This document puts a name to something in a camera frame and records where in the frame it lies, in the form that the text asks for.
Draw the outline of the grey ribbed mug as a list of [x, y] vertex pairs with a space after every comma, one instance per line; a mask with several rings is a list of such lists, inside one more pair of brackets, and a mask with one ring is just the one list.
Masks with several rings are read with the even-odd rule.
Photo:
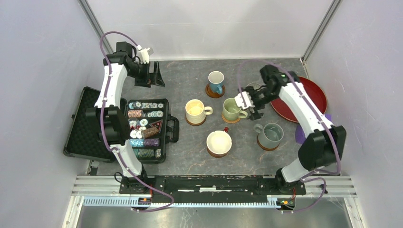
[[254, 90], [259, 90], [261, 88], [261, 85], [259, 83], [249, 83], [247, 84], [247, 87], [252, 87]]

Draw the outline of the light green mug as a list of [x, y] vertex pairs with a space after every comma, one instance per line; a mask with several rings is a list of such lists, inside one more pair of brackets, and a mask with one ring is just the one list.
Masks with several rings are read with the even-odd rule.
[[224, 116], [228, 120], [243, 119], [249, 116], [246, 111], [237, 107], [234, 98], [228, 98], [224, 101], [222, 113], [224, 113]]

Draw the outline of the blue patterned mug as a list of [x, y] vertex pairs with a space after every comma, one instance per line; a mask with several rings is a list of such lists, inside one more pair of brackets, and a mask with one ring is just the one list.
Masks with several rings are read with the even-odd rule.
[[222, 95], [224, 93], [224, 74], [220, 71], [212, 71], [208, 75], [210, 90], [213, 93]]

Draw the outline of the woven light brown coaster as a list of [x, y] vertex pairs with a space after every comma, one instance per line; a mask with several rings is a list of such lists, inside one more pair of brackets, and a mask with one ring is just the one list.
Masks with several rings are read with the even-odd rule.
[[223, 119], [225, 122], [227, 122], [227, 123], [229, 123], [229, 124], [234, 124], [234, 123], [237, 123], [237, 122], [240, 121], [240, 118], [237, 118], [237, 119], [235, 119], [235, 120], [228, 120], [228, 119], [226, 119], [226, 117], [224, 116], [224, 113], [221, 114], [221, 117], [222, 117], [222, 119]]

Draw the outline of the white red mug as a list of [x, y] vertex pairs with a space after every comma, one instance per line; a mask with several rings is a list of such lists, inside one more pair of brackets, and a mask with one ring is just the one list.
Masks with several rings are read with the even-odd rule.
[[212, 152], [221, 154], [229, 152], [232, 147], [232, 139], [228, 134], [229, 128], [211, 132], [206, 139], [206, 146]]

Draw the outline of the cream mug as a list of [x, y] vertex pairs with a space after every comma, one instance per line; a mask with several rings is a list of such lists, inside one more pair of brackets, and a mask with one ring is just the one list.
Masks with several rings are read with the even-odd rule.
[[185, 105], [185, 116], [192, 123], [200, 123], [207, 115], [213, 114], [213, 108], [205, 106], [201, 100], [192, 99]]

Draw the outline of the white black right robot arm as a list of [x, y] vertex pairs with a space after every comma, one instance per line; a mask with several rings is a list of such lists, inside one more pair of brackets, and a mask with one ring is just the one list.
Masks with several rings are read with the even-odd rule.
[[280, 99], [297, 118], [306, 137], [297, 158], [276, 174], [276, 191], [286, 194], [293, 189], [294, 182], [303, 181], [315, 173], [340, 174], [345, 128], [334, 125], [319, 111], [295, 72], [273, 63], [265, 65], [259, 72], [264, 85], [258, 89], [239, 87], [242, 109], [250, 111], [252, 120], [260, 119], [263, 115], [259, 110]]

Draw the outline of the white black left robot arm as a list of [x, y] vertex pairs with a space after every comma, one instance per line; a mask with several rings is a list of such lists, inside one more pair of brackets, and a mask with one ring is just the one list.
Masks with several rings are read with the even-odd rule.
[[149, 180], [129, 142], [129, 122], [120, 105], [122, 89], [127, 77], [134, 78], [135, 85], [141, 87], [164, 87], [165, 83], [158, 71], [158, 62], [154, 63], [154, 71], [150, 72], [151, 48], [123, 41], [116, 44], [114, 53], [101, 52], [104, 56], [104, 80], [100, 96], [94, 107], [87, 109], [86, 118], [93, 125], [99, 140], [116, 157], [123, 176], [132, 179], [132, 189], [145, 193], [149, 189]]

